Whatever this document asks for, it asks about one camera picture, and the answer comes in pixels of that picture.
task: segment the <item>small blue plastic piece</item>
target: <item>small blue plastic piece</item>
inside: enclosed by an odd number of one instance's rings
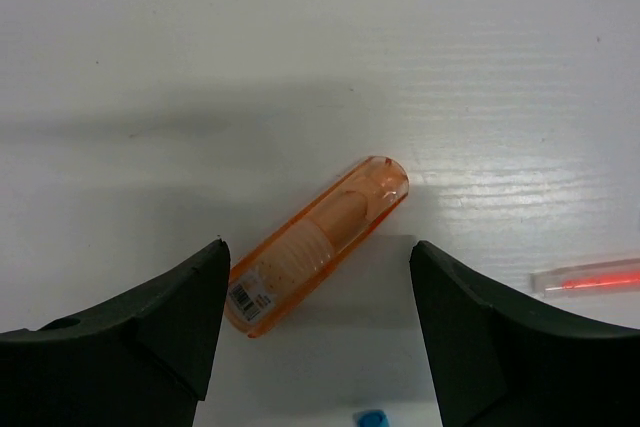
[[[372,410],[360,414],[358,427],[389,427],[389,420],[381,410]]]

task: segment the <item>barcode label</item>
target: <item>barcode label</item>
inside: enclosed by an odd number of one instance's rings
[[[231,284],[228,292],[233,310],[250,324],[257,323],[273,307],[272,297],[253,271],[246,272]]]

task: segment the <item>transparent orange container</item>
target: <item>transparent orange container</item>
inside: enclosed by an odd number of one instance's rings
[[[386,157],[369,157],[231,270],[225,314],[249,337],[273,326],[333,272],[409,193]]]

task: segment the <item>white surface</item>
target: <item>white surface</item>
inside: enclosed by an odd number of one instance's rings
[[[638,0],[0,0],[0,330],[216,235],[239,257],[381,153],[409,199],[285,322],[224,324],[196,425],[439,425],[407,257],[527,290],[640,253]],[[563,301],[640,327],[637,294]]]

